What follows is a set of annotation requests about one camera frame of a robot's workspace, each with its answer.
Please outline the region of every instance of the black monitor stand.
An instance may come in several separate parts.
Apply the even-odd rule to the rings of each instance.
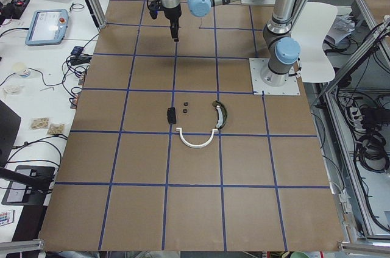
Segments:
[[[0,167],[0,178],[10,181],[3,205],[43,205],[53,181],[54,167],[19,165],[15,171]]]

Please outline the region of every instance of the white plastic bracket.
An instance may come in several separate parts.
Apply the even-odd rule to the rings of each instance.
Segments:
[[[198,145],[192,144],[192,143],[190,143],[190,142],[188,142],[187,140],[184,139],[183,129],[181,127],[177,127],[176,131],[179,132],[180,139],[182,139],[183,143],[186,144],[188,147],[191,147],[191,148],[203,148],[203,147],[206,147],[207,145],[209,145],[211,143],[211,141],[213,141],[214,134],[218,132],[218,129],[212,129],[210,138],[205,143],[198,144]]]

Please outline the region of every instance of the electronic device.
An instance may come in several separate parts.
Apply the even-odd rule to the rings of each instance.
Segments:
[[[65,9],[35,11],[26,37],[26,45],[57,45],[63,40],[69,15]]]
[[[21,117],[0,101],[0,167],[4,167],[8,161],[20,122]]]
[[[13,223],[13,216],[15,215],[14,210],[8,210],[0,213],[0,226]]]
[[[12,0],[1,9],[1,16],[5,19],[20,19],[30,0]]]

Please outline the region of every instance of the monitor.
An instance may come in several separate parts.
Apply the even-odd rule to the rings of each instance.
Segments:
[[[21,118],[0,100],[0,167],[5,167],[19,132]]]

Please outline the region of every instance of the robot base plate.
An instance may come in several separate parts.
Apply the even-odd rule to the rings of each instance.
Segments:
[[[273,87],[265,83],[260,74],[263,68],[268,65],[267,58],[250,58],[250,75],[252,77],[252,88],[255,95],[300,95],[297,78],[295,76],[288,77],[285,84],[280,87]],[[294,68],[291,68],[290,74],[295,73]]]

